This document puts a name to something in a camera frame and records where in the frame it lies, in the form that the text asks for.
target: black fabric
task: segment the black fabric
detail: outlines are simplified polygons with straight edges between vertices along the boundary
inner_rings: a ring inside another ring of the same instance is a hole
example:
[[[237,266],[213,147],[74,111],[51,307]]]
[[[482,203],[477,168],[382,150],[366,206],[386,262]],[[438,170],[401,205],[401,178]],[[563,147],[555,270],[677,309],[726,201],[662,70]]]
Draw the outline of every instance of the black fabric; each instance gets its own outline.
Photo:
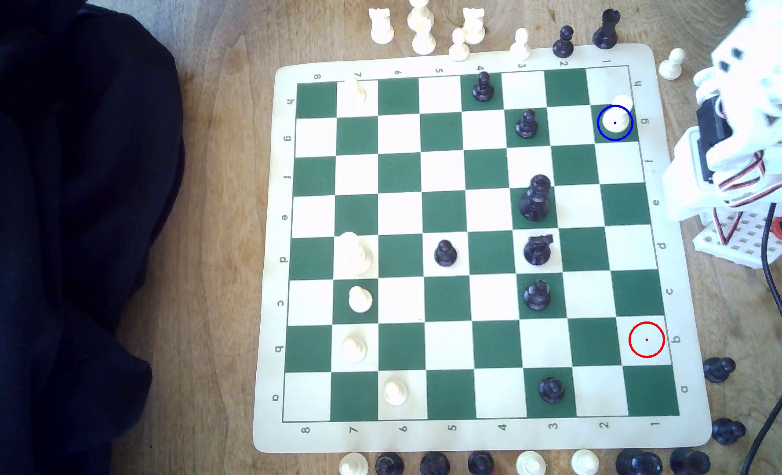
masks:
[[[82,0],[0,1],[0,473],[109,471],[150,366],[114,339],[182,180],[174,58]]]

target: green square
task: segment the green square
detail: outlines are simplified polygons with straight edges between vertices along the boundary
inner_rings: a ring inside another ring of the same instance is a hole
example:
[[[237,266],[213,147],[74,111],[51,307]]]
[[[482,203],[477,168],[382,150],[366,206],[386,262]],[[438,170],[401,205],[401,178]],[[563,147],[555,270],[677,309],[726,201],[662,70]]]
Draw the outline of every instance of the green square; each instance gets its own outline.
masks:
[[[360,314],[349,307],[349,289],[359,286],[371,293],[373,305]],[[379,321],[379,281],[376,279],[354,279],[333,281],[333,324],[377,323]]]
[[[511,221],[514,229],[543,229],[558,227],[558,212],[557,207],[554,205],[555,196],[558,194],[556,187],[549,189],[549,213],[546,217],[540,221],[527,220],[523,214],[520,213],[520,199],[523,198],[523,194],[526,193],[526,188],[512,188],[511,189]]]
[[[549,284],[549,305],[543,310],[532,310],[523,301],[523,293],[537,279]],[[564,298],[564,276],[561,274],[517,274],[517,304],[520,318],[566,318],[566,300]]]
[[[508,188],[506,150],[465,150],[464,180],[467,189]]]
[[[470,274],[513,274],[514,239],[510,231],[470,232]]]
[[[473,322],[475,368],[522,368],[520,320]]]
[[[429,420],[476,418],[475,377],[471,369],[426,372],[426,414]]]
[[[461,113],[420,114],[420,150],[463,150]]]
[[[423,235],[379,236],[379,276],[416,277],[423,275]]]
[[[467,231],[467,199],[463,191],[431,191],[423,202],[423,232]]]
[[[530,419],[575,417],[575,384],[572,368],[524,368],[526,417]],[[540,381],[557,378],[564,384],[564,399],[549,404],[540,397]]]
[[[546,106],[582,106],[590,103],[587,74],[584,69],[550,69],[544,71]]]
[[[552,177],[555,186],[599,183],[596,147],[552,147]]]
[[[379,80],[377,87],[379,88],[379,115],[420,112],[420,86],[417,78]]]
[[[427,322],[470,319],[469,276],[426,277],[423,286]]]
[[[285,329],[285,372],[318,373],[332,368],[333,327],[290,326]]]
[[[348,231],[359,236],[379,233],[378,194],[341,194],[335,197],[335,235]]]
[[[651,224],[645,183],[601,185],[606,226]]]
[[[603,227],[561,229],[560,260],[564,271],[607,270],[607,240]]]
[[[616,318],[569,318],[573,366],[621,363]]]
[[[420,191],[420,154],[379,156],[379,193]]]
[[[379,373],[333,373],[329,419],[333,422],[379,418]]]
[[[422,323],[379,325],[379,370],[426,369],[426,335]]]
[[[297,85],[297,118],[335,117],[338,114],[338,83]]]
[[[291,239],[289,278],[310,281],[333,278],[333,239],[304,237]]]
[[[629,416],[678,416],[672,366],[625,366]]]
[[[516,134],[516,121],[520,120],[525,109],[509,109],[505,111],[505,138],[509,147],[537,147],[549,144],[549,119],[546,107],[533,109],[534,120],[538,122],[538,132],[531,139],[524,139]]]
[[[619,317],[663,315],[660,274],[652,270],[618,270],[610,273]]]

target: white chess piece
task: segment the white chess piece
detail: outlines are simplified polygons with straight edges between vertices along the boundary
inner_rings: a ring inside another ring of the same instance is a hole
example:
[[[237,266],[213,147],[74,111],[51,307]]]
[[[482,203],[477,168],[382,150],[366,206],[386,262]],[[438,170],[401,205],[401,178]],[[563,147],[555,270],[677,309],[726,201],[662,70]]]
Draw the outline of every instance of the white chess piece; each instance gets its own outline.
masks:
[[[576,450],[571,459],[572,470],[576,475],[596,475],[599,459],[588,449]]]
[[[464,43],[464,30],[455,28],[452,31],[452,46],[449,47],[449,59],[464,61],[470,56],[470,47]]]
[[[390,8],[368,8],[367,14],[373,20],[371,26],[371,38],[380,45],[385,45],[393,40],[393,26],[391,26]]]
[[[519,475],[544,475],[546,461],[539,453],[526,450],[516,458],[516,472]]]
[[[464,37],[469,45],[484,39],[484,8],[464,8]]]
[[[675,48],[669,54],[669,59],[665,59],[658,67],[658,74],[665,80],[677,80],[681,76],[681,62],[684,61],[684,50]]]
[[[528,45],[528,30],[518,28],[514,34],[514,44],[508,50],[513,62],[522,62],[532,54],[532,48]]]
[[[614,98],[614,105],[622,106],[628,109],[630,112],[634,103],[627,95],[618,95]],[[628,130],[631,124],[629,114],[622,107],[609,107],[607,111],[602,114],[602,125],[608,132],[614,134],[621,134]]]

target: wooden table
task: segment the wooden table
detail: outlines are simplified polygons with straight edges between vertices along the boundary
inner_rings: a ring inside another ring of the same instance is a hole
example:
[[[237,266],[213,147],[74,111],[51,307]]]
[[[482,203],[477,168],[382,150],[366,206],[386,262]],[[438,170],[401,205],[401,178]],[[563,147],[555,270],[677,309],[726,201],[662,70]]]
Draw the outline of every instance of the wooden table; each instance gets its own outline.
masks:
[[[148,283],[132,301],[119,338],[153,365],[141,422],[116,443],[119,473],[338,473],[341,454],[268,455],[252,444],[262,250],[268,199],[273,76],[302,62],[414,56],[404,0],[101,0],[136,16],[174,54],[185,99],[185,183],[159,242]],[[485,9],[488,30],[472,51],[507,49],[516,28],[532,48],[549,47],[575,28],[588,44],[608,6],[622,13],[621,42],[648,44],[657,62],[687,52],[677,81],[660,80],[672,147],[695,124],[693,74],[744,15],[740,0],[434,0],[436,53],[445,54],[462,7]],[[371,41],[368,7],[390,7],[396,37]],[[782,389],[782,323],[760,271],[693,251],[696,220],[682,224],[700,342],[705,356],[730,356],[738,369],[709,384],[715,417],[745,423],[750,436],[703,450],[712,473],[738,472],[754,434]],[[782,258],[773,266],[782,292]],[[669,449],[658,454],[668,465]],[[599,450],[600,473],[617,451]],[[466,454],[448,454],[452,473],[467,473]],[[515,473],[517,452],[495,453],[498,475]],[[548,473],[571,473],[571,451],[547,451]],[[422,454],[404,454],[406,474]],[[370,454],[371,463],[375,454]],[[782,473],[782,415],[752,473]]]

